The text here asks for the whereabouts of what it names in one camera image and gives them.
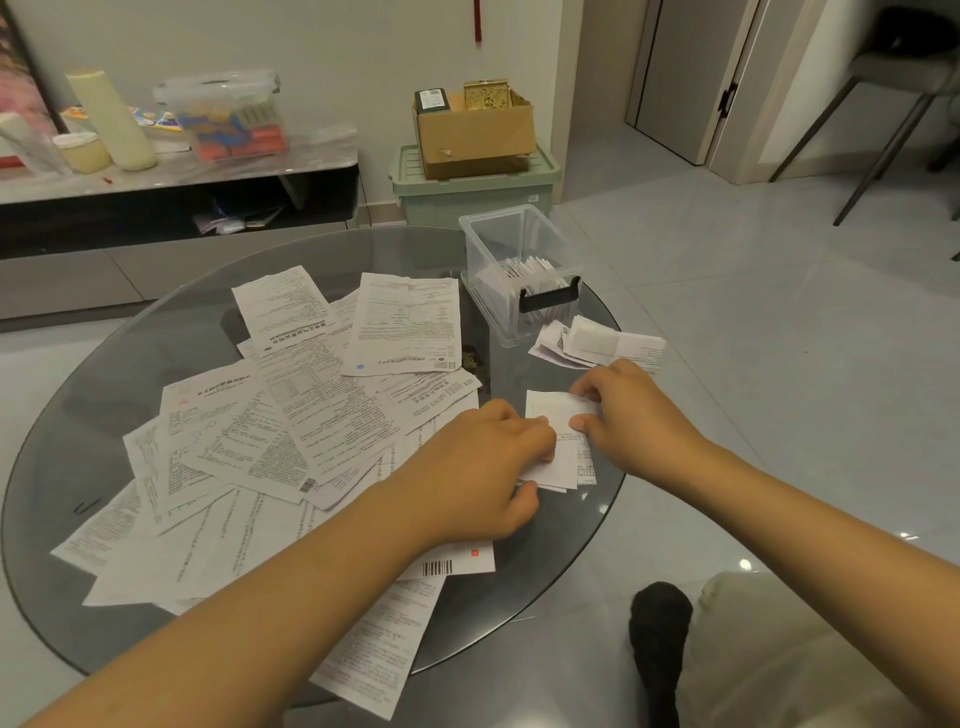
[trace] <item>gold tin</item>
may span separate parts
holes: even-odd
[[[506,79],[470,81],[464,84],[464,104],[467,109],[505,109],[510,105],[510,85]]]

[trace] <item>black handle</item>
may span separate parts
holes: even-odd
[[[552,305],[570,303],[578,298],[580,298],[580,276],[574,276],[565,288],[557,288],[553,291],[528,295],[527,289],[521,288],[520,313],[530,313],[531,311],[539,311],[541,308],[549,308]]]

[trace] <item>glass table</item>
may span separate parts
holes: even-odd
[[[412,278],[457,277],[464,235],[441,228],[384,227],[333,232],[251,255],[189,283],[127,322],[64,382],[40,414],[13,467],[3,504],[2,552],[24,619],[66,663],[102,667],[172,617],[152,605],[81,606],[93,576],[50,555],[132,478],[121,438],[158,411],[164,385],[239,359],[247,337],[231,286],[302,265],[331,301],[363,271]],[[585,285],[580,311],[616,327]],[[526,391],[565,391],[579,374],[505,349],[461,287],[464,362],[483,381],[481,401],[500,397],[524,411]],[[529,606],[587,545],[612,505],[623,474],[594,452],[595,486],[540,490],[540,511],[494,545],[496,572],[447,577],[413,672],[489,635]],[[294,705],[331,699],[304,686]]]

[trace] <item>foot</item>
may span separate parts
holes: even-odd
[[[686,595],[662,581],[637,592],[630,606],[630,644],[647,691],[650,728],[680,725],[674,694],[692,616],[693,605]]]

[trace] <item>light beige pants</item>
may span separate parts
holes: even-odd
[[[723,573],[704,587],[677,711],[682,728],[932,726],[770,573]]]

